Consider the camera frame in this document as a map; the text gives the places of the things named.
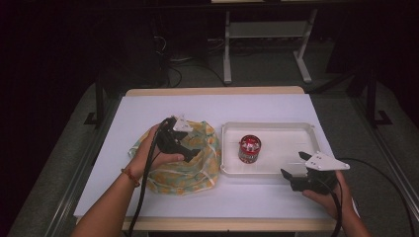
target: metal stand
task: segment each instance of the metal stand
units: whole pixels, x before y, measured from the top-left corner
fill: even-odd
[[[231,67],[229,44],[230,39],[238,38],[302,38],[301,46],[293,53],[295,62],[298,65],[302,80],[305,83],[311,82],[311,77],[302,59],[307,46],[311,30],[314,24],[317,9],[310,13],[308,21],[289,21],[289,22],[230,22],[230,13],[225,15],[225,49],[224,49],[224,83],[230,84]]]

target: black cable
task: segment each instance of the black cable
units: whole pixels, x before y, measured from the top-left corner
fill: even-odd
[[[173,68],[173,67],[171,67],[171,66],[168,66],[167,68],[169,68],[169,69],[171,69],[171,70],[173,70],[173,71],[175,71],[175,72],[177,72],[178,73],[178,75],[179,75],[179,80],[178,80],[178,82],[175,84],[175,85],[173,85],[172,86],[172,83],[170,82],[170,77],[168,78],[168,87],[170,87],[170,88],[176,88],[176,87],[178,87],[179,86],[179,84],[181,84],[181,82],[182,82],[182,79],[183,79],[183,76],[182,76],[182,73],[179,71],[179,70],[177,70],[177,69],[175,69],[175,68]]]
[[[339,158],[337,160],[341,160],[341,161],[344,161],[344,160],[347,160],[347,161],[357,161],[357,162],[363,163],[363,164],[369,166],[370,168],[372,168],[373,170],[377,171],[383,177],[385,177],[393,185],[393,187],[396,189],[397,193],[399,194],[399,196],[401,198],[401,201],[403,202],[404,209],[406,210],[406,214],[407,214],[407,218],[408,218],[409,226],[410,226],[410,233],[412,234],[412,237],[415,237],[416,236],[416,234],[415,234],[415,227],[413,226],[413,221],[412,221],[412,217],[410,215],[410,210],[409,210],[409,207],[408,207],[408,203],[407,203],[406,199],[404,198],[401,189],[397,186],[397,184],[389,176],[387,176],[384,172],[382,172],[381,170],[379,170],[377,167],[375,167],[375,166],[371,165],[370,163],[365,162],[363,160],[359,160],[359,159],[355,159],[355,158],[347,158],[347,157],[345,157],[345,158]]]
[[[143,203],[143,201],[144,201],[144,194],[145,194],[145,186],[147,185],[147,177],[148,177],[148,173],[150,172],[150,168],[151,168],[151,165],[152,165],[152,163],[153,163],[153,161],[155,160],[155,158],[160,154],[157,154],[154,158],[152,158],[152,156],[153,156],[153,153],[154,153],[154,149],[155,149],[155,147],[156,147],[156,145],[157,145],[157,139],[156,139],[156,137],[157,137],[157,135],[158,135],[158,133],[160,132],[160,130],[161,130],[161,127],[168,121],[169,119],[167,118],[167,119],[165,119],[164,121],[162,121],[162,122],[160,122],[160,124],[159,124],[159,126],[158,126],[158,128],[157,128],[157,130],[156,130],[156,132],[154,133],[154,136],[153,136],[153,140],[152,140],[152,142],[151,142],[151,145],[150,145],[150,150],[148,151],[148,155],[147,155],[147,161],[145,162],[145,167],[144,167],[144,174],[143,174],[143,176],[142,176],[142,182],[141,182],[141,193],[140,193],[140,195],[139,195],[139,200],[138,200],[138,205],[137,205],[137,207],[136,207],[136,211],[135,211],[135,214],[134,214],[134,216],[133,216],[133,218],[132,218],[132,221],[131,221],[131,223],[130,223],[130,225],[129,225],[129,230],[128,230],[128,234],[127,234],[127,236],[132,236],[132,230],[133,230],[133,226],[135,225],[135,222],[136,222],[136,220],[138,219],[138,215],[139,215],[139,212],[141,211],[141,207],[142,207],[142,203]]]
[[[177,65],[176,67],[202,67],[202,68],[212,72],[216,76],[216,78],[222,83],[222,85],[224,87],[227,86],[227,84],[224,83],[224,80],[222,80],[222,78],[218,75],[218,73],[216,73],[213,69],[211,69],[208,66],[204,66],[204,65],[200,65],[200,64],[193,64],[193,65]]]
[[[332,189],[330,189],[329,186],[327,186],[324,182],[322,182],[320,179],[315,179],[317,182],[319,182],[320,184],[322,184],[328,191],[329,194],[332,195],[333,201],[335,202],[336,205],[336,210],[338,212],[338,216],[336,219],[336,224],[335,224],[335,229],[333,230],[333,233],[331,235],[331,237],[336,237],[338,236],[340,229],[342,227],[342,203],[343,202],[339,202],[338,196],[332,191]],[[342,186],[341,184],[338,182],[340,190],[341,190],[341,201],[342,201]]]

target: hand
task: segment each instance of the hand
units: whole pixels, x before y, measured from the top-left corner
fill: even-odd
[[[147,161],[148,152],[151,147],[151,143],[153,141],[154,134],[157,131],[158,124],[153,126],[149,132],[148,135],[145,137],[144,140],[142,140],[141,144],[139,145],[138,149],[136,150],[136,153],[132,160],[129,162],[129,164],[126,166],[127,168],[130,168],[131,173],[136,177],[140,178],[142,176],[142,173],[144,171],[145,163]],[[171,162],[177,162],[177,161],[183,161],[185,157],[182,154],[166,154],[160,152],[158,146],[155,147],[154,153],[152,155],[151,159],[154,159],[154,162],[151,165],[151,170],[156,169],[162,164],[171,163]]]
[[[339,184],[335,187],[333,192],[336,194],[339,201],[342,203],[343,215],[356,213],[352,204],[351,191],[348,185],[346,184],[345,178],[341,171],[336,171],[336,178],[338,179],[342,187],[342,194],[341,194],[341,189],[339,187]],[[335,205],[332,195],[329,194],[325,196],[325,195],[321,195],[310,190],[305,190],[302,192],[302,194],[305,197],[310,198],[314,200],[315,202],[324,206],[324,208],[326,209],[326,212],[333,218],[337,219],[338,212],[337,212],[336,205]]]

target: red can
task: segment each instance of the red can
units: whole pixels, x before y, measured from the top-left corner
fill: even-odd
[[[245,135],[239,144],[238,158],[246,164],[254,163],[262,147],[261,140],[255,135]]]

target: plastic container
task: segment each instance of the plastic container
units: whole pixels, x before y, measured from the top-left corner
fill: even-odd
[[[252,134],[263,143],[258,159],[251,164],[238,157],[238,143]],[[222,127],[221,171],[232,176],[281,175],[281,169],[304,174],[304,161],[298,152],[320,151],[315,127],[306,122],[227,122]]]

